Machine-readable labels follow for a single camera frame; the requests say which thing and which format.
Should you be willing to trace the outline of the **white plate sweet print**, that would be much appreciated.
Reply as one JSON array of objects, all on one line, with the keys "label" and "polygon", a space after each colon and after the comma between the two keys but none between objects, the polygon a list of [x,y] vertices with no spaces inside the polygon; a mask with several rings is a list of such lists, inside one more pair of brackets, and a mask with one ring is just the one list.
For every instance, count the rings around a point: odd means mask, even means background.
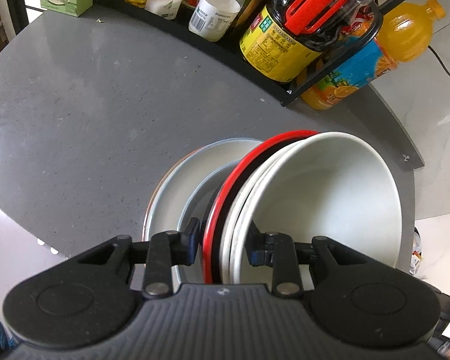
[{"label": "white plate sweet print", "polygon": [[185,230],[191,218],[205,220],[215,193],[234,167],[261,141],[229,138],[215,141],[178,161],[160,181],[145,213],[142,240],[164,231]]}]

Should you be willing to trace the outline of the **large white bowl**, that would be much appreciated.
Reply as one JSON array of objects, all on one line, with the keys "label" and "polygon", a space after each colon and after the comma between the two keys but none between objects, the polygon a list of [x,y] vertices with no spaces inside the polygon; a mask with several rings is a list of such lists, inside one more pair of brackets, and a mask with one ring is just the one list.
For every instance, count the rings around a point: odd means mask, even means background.
[{"label": "large white bowl", "polygon": [[253,225],[295,242],[327,236],[391,267],[398,262],[402,214],[395,180],[378,152],[348,133],[288,144],[246,180],[223,228],[225,284],[272,282],[269,267],[248,263],[245,239]]}]

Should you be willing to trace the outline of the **red rimmed bowl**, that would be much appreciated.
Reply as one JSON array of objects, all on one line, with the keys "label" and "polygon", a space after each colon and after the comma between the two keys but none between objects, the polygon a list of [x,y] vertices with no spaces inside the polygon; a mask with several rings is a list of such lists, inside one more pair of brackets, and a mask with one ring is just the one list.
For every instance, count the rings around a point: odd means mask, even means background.
[{"label": "red rimmed bowl", "polygon": [[312,137],[315,134],[317,132],[313,130],[296,130],[273,136],[249,151],[226,178],[210,206],[207,221],[202,225],[201,266],[203,279],[206,284],[221,282],[218,252],[225,219],[246,180],[275,152],[295,141]]}]

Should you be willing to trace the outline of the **dark soy sauce bottle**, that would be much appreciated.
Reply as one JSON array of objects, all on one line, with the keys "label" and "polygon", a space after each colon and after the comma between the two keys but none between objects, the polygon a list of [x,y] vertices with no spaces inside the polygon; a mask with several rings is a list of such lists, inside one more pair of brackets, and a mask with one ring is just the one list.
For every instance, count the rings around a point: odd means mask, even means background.
[{"label": "dark soy sauce bottle", "polygon": [[371,0],[270,0],[240,40],[244,59],[279,83],[333,48],[342,27]]}]

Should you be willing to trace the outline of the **red cola can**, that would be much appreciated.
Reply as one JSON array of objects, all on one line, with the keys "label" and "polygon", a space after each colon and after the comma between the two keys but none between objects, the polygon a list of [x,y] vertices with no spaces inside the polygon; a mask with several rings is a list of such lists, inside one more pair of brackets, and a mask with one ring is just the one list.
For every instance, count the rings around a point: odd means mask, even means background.
[{"label": "red cola can", "polygon": [[351,24],[342,27],[340,30],[340,37],[346,38],[348,36],[360,37],[371,26],[374,19],[374,13],[370,6],[361,7]]}]

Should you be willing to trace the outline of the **white label jar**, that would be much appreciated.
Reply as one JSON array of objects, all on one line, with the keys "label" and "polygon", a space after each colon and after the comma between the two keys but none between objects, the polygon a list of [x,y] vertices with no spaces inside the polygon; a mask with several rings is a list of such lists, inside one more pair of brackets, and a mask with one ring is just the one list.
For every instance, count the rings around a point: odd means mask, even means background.
[{"label": "white label jar", "polygon": [[207,41],[218,41],[244,4],[245,0],[199,0],[188,23],[188,30]]}]

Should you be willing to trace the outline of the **orange juice bottle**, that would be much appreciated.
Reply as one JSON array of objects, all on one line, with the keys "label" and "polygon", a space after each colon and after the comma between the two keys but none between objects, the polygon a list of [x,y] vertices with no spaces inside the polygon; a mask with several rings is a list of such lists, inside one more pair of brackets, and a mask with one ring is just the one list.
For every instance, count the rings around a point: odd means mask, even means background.
[{"label": "orange juice bottle", "polygon": [[446,17],[437,0],[423,5],[403,2],[384,16],[376,37],[301,95],[317,111],[325,111],[363,86],[417,59],[430,45],[433,24]]}]

